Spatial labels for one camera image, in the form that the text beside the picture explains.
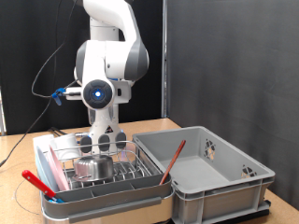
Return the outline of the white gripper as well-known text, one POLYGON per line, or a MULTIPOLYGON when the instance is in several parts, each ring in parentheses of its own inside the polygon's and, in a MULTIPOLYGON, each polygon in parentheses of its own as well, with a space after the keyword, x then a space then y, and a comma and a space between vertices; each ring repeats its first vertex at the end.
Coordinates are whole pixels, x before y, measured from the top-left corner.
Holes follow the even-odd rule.
MULTIPOLYGON (((114 104, 126 104, 131 99, 131 84, 126 80, 112 80, 115 89, 114 104)), ((81 87, 67 88, 64 96, 67 100, 81 100, 81 87)))

